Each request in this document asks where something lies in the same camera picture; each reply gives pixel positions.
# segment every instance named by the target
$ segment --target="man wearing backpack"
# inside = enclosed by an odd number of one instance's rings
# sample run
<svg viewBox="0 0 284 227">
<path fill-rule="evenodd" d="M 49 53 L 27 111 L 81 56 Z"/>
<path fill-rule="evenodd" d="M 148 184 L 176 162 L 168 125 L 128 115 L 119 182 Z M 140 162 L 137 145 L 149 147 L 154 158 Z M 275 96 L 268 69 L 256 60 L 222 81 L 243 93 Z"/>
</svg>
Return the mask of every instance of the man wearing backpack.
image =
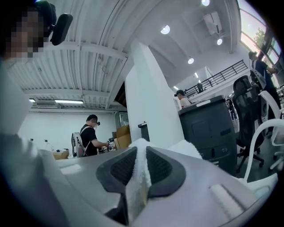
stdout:
<svg viewBox="0 0 284 227">
<path fill-rule="evenodd" d="M 82 127 L 80 135 L 86 149 L 86 155 L 97 155 L 97 148 L 108 147 L 109 143 L 102 143 L 97 140 L 95 127 L 98 125 L 98 117 L 94 114 L 88 116 L 86 124 Z"/>
<path fill-rule="evenodd" d="M 278 104 L 279 109 L 281 109 L 281 104 L 279 100 L 278 93 L 276 91 L 275 86 L 272 83 L 271 77 L 273 73 L 278 73 L 277 69 L 272 69 L 268 67 L 268 65 L 261 60 L 258 59 L 256 56 L 256 52 L 250 51 L 248 53 L 249 59 L 252 61 L 252 71 L 255 74 L 256 78 L 258 79 L 261 89 L 267 91 L 276 101 Z M 274 114 L 271 108 L 268 111 L 268 119 L 273 119 Z M 270 138 L 272 136 L 273 127 L 268 128 L 267 137 Z"/>
</svg>

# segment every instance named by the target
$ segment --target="ceiling vent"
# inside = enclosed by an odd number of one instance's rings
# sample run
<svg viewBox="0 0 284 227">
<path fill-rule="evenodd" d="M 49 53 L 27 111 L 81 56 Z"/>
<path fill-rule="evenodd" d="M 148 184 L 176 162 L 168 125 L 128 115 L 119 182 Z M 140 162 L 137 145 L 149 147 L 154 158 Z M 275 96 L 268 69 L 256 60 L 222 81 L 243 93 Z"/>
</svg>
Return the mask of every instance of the ceiling vent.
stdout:
<svg viewBox="0 0 284 227">
<path fill-rule="evenodd" d="M 217 12 L 206 14 L 203 18 L 210 35 L 213 35 L 214 33 L 220 34 L 222 26 Z"/>
<path fill-rule="evenodd" d="M 54 108 L 57 109 L 57 105 L 55 101 L 37 101 L 37 108 Z"/>
</svg>

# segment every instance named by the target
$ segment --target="black device on pillar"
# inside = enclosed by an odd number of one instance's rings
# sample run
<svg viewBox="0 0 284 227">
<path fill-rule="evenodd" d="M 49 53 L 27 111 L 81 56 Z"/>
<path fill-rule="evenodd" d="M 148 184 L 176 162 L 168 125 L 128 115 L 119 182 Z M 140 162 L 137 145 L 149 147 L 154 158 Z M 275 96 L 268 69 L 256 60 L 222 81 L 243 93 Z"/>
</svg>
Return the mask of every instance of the black device on pillar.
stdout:
<svg viewBox="0 0 284 227">
<path fill-rule="evenodd" d="M 49 26 L 48 36 L 53 32 L 51 43 L 54 46 L 61 44 L 66 38 L 68 29 L 73 21 L 73 16 L 62 14 L 57 21 L 56 10 L 53 4 L 47 1 L 35 1 L 34 6 Z"/>
</svg>

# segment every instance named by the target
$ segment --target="dark blue shirt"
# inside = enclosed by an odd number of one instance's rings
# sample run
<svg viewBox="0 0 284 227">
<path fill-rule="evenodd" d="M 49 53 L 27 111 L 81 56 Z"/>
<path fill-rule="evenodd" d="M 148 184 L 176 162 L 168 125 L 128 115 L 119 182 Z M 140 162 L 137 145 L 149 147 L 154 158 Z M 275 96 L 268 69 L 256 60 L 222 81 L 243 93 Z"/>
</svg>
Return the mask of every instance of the dark blue shirt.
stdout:
<svg viewBox="0 0 284 227">
<path fill-rule="evenodd" d="M 266 86 L 265 86 L 265 90 L 266 89 L 271 89 L 274 87 L 273 83 L 272 83 L 272 80 L 271 80 L 271 75 L 266 71 L 266 68 L 267 68 L 267 64 L 260 61 L 260 60 L 257 60 L 256 61 L 256 70 L 262 75 L 262 76 L 265 76 L 265 81 L 266 81 Z"/>
</svg>

